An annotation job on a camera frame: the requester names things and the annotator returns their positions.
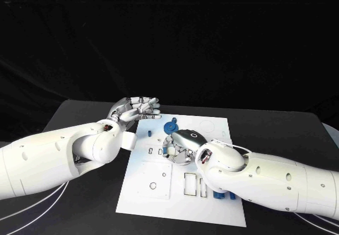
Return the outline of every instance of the robotic hand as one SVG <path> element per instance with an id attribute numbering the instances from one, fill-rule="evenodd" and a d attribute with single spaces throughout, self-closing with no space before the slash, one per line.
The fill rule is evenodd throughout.
<path id="1" fill-rule="evenodd" d="M 0 200 L 42 192 L 134 149 L 134 120 L 158 119 L 157 98 L 122 98 L 106 119 L 21 138 L 0 149 Z"/>
<path id="2" fill-rule="evenodd" d="M 186 165 L 194 159 L 207 187 L 233 192 L 244 200 L 278 211 L 310 213 L 339 220 L 339 173 L 290 159 L 254 153 L 239 154 L 228 143 L 190 130 L 167 136 L 163 156 Z"/>

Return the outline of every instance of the white board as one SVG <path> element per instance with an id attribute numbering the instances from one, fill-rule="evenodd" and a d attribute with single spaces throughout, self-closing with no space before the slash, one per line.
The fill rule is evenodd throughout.
<path id="1" fill-rule="evenodd" d="M 161 119 L 138 122 L 135 149 L 130 156 L 115 212 L 245 227 L 241 198 L 236 196 L 236 199 L 231 200 L 226 193 L 225 199 L 215 199 L 213 192 L 205 187 L 205 184 L 202 184 L 203 189 L 200 189 L 202 177 L 196 172 L 194 163 L 192 162 L 186 166 L 176 165 L 158 154 L 158 149 L 163 149 L 163 141 L 167 137 L 163 126 L 166 122 L 171 121 L 173 117 L 177 119 L 179 129 L 196 130 L 207 141 L 219 139 L 232 143 L 226 118 L 169 114 L 161 114 L 161 116 Z M 150 171 L 150 176 L 145 179 L 140 176 L 144 172 L 144 162 L 148 162 L 145 168 Z M 145 190 L 150 181 L 166 170 L 163 167 L 167 164 L 171 165 L 171 175 L 167 178 L 170 187 L 167 183 L 161 183 L 164 188 L 158 190 L 158 194 L 154 191 L 156 189 L 147 189 L 148 191 L 143 191 L 140 194 L 140 180 L 144 181 L 143 190 Z M 196 174 L 196 196 L 184 195 L 184 173 Z"/>

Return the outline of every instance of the wire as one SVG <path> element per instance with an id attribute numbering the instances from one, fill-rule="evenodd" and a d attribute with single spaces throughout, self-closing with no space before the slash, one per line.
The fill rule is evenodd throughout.
<path id="1" fill-rule="evenodd" d="M 213 140 L 216 140 L 218 142 L 220 142 L 222 144 L 225 144 L 225 145 L 228 145 L 228 146 L 232 146 L 232 147 L 235 147 L 235 148 L 244 149 L 248 153 L 252 152 L 252 151 L 249 151 L 246 148 L 242 148 L 242 147 L 239 147 L 239 146 L 236 146 L 236 145 L 233 145 L 233 144 L 225 143 L 223 141 L 219 141 L 218 139 L 213 139 Z"/>
<path id="2" fill-rule="evenodd" d="M 65 189 L 66 189 L 66 187 L 68 187 L 68 183 L 69 183 L 69 181 L 66 182 L 66 186 L 65 186 L 65 188 L 63 188 L 63 190 L 62 190 L 62 193 L 60 193 L 59 197 L 56 198 L 56 200 L 55 200 L 52 206 L 47 208 L 47 210 L 46 210 L 46 211 L 39 215 L 39 217 L 37 217 L 33 221 L 30 221 L 21 228 L 18 228 L 16 231 L 11 231 L 11 232 L 10 232 L 8 234 L 6 234 L 6 235 L 10 235 L 10 234 L 16 233 L 17 231 L 20 231 L 24 227 L 27 227 L 27 226 L 46 214 L 46 212 L 47 212 L 49 209 L 53 207 L 53 205 L 56 204 L 57 200 L 59 200 L 60 197 L 62 197 L 62 194 L 63 194 Z"/>
<path id="3" fill-rule="evenodd" d="M 27 208 L 24 208 L 23 210 L 17 211 L 16 213 L 7 215 L 4 218 L 0 219 L 0 221 L 3 219 L 7 219 L 8 217 L 14 216 L 16 214 L 21 213 L 23 211 L 26 211 L 27 209 L 30 209 L 31 207 L 34 207 L 39 203 L 42 203 L 62 188 L 62 186 L 65 185 L 65 183 L 56 188 L 56 190 L 40 200 L 37 201 L 31 206 L 29 206 Z"/>
<path id="4" fill-rule="evenodd" d="M 307 223 L 310 223 L 313 226 L 316 226 L 319 229 L 321 229 L 323 231 L 327 231 L 329 233 L 336 234 L 334 232 L 329 231 L 327 229 L 321 228 L 320 226 L 317 226 L 316 224 L 313 224 L 311 222 L 308 222 L 295 212 L 293 212 Z"/>
<path id="5" fill-rule="evenodd" d="M 329 221 L 327 219 L 324 219 L 323 217 L 320 217 L 319 215 L 313 214 L 319 219 L 321 219 L 323 221 L 326 221 L 327 223 L 333 224 L 334 226 L 339 227 L 339 225 L 336 223 L 333 223 L 332 221 Z"/>

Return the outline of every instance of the black table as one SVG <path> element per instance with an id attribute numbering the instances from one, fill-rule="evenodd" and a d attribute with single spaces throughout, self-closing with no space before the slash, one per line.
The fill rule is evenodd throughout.
<path id="1" fill-rule="evenodd" d="M 44 131 L 96 122 L 106 117 L 111 105 L 105 102 L 65 101 Z M 233 144 L 254 152 L 339 171 L 339 149 L 314 114 L 166 105 L 160 109 L 166 114 L 228 118 Z M 274 211 L 246 201 L 242 201 L 246 228 L 115 213 L 128 156 L 130 151 L 121 149 L 109 164 L 73 179 L 55 207 L 16 234 L 327 234 L 293 213 Z M 1 200 L 0 217 L 33 204 L 52 191 Z M 52 196 L 29 211 L 0 221 L 0 234 L 30 222 L 56 197 Z"/>

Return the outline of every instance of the robotic arm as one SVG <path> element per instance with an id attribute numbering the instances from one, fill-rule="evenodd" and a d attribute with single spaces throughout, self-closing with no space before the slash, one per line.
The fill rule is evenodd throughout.
<path id="1" fill-rule="evenodd" d="M 337 172 L 246 149 L 242 155 L 231 146 L 238 147 L 219 140 L 207 142 L 196 131 L 179 130 L 164 140 L 163 156 L 180 165 L 194 159 L 197 173 L 215 192 L 231 191 L 278 211 L 339 220 Z"/>
<path id="2" fill-rule="evenodd" d="M 0 149 L 0 200 L 42 192 L 134 149 L 134 120 L 158 119 L 157 98 L 122 98 L 106 119 L 21 138 Z"/>

